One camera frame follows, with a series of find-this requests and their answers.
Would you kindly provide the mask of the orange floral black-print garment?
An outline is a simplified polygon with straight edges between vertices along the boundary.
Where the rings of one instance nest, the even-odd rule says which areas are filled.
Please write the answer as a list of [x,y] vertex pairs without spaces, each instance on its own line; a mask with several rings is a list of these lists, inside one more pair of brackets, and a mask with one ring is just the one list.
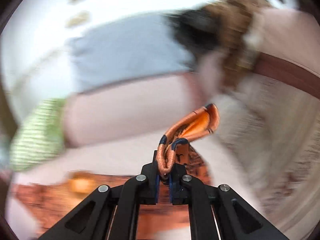
[[[157,171],[161,179],[170,179],[174,165],[181,164],[187,174],[205,184],[211,183],[209,168],[191,146],[191,142],[213,133],[219,125],[217,107],[202,107],[169,128],[161,138],[156,151]],[[98,185],[109,183],[118,186],[127,176],[73,172],[68,181],[56,185],[16,185],[13,193],[37,218],[45,232],[59,218],[80,203]],[[160,186],[160,200],[152,206],[142,206],[138,219],[138,239],[155,239],[160,232],[185,228],[188,223],[185,207],[169,204],[169,190]]]

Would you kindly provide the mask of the beige fluffy blanket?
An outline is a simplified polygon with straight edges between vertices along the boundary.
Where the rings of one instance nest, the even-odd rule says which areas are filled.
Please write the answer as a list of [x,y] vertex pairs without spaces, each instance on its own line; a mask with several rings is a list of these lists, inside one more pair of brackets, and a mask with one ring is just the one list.
[[216,137],[240,166],[249,202],[289,239],[319,222],[319,100],[251,75],[213,98]]

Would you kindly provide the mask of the green white patterned pillow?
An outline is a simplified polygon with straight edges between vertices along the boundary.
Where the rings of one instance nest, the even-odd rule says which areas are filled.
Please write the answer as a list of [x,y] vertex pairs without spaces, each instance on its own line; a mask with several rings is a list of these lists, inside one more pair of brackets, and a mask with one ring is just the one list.
[[63,152],[65,104],[66,99],[46,99],[26,117],[10,144],[10,167],[13,171],[27,171]]

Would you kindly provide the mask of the black plush toy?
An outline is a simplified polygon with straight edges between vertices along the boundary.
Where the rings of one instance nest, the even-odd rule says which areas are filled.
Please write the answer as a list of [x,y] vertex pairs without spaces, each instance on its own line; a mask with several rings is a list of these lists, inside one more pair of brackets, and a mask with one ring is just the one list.
[[220,46],[220,16],[213,16],[205,9],[190,9],[167,18],[174,38],[196,57]]

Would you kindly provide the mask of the brown plush toy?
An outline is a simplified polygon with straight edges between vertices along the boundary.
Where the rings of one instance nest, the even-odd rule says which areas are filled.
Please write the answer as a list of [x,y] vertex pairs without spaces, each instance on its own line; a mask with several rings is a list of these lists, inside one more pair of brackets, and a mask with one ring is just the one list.
[[216,0],[204,7],[220,19],[218,38],[226,51],[222,60],[225,87],[235,88],[253,71],[263,39],[261,10],[270,7],[267,0]]

